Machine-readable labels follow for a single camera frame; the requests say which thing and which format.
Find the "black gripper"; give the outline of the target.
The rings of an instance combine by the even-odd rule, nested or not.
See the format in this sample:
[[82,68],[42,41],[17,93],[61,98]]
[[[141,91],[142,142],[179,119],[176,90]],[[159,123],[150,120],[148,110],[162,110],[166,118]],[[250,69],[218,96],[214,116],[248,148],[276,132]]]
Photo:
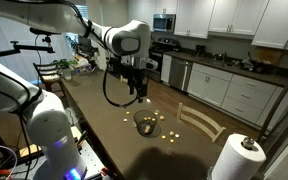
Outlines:
[[134,94],[134,87],[140,88],[138,95],[138,103],[143,102],[143,98],[147,96],[147,86],[145,86],[145,70],[136,69],[129,66],[126,70],[126,78],[130,86],[130,95]]

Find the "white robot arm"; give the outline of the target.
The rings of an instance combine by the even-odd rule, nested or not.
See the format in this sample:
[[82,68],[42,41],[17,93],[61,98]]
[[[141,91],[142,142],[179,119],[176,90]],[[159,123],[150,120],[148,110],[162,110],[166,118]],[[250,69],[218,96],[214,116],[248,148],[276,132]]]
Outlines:
[[[151,31],[147,23],[132,20],[122,27],[105,27],[88,20],[67,0],[0,0],[0,17],[49,33],[71,32],[96,41],[116,56],[131,56],[127,66],[135,99],[145,96],[145,69],[158,63],[149,58]],[[62,101],[55,94],[26,81],[0,63],[0,111],[27,121],[25,133],[40,146],[46,161],[33,180],[83,180],[87,165],[74,141]]]

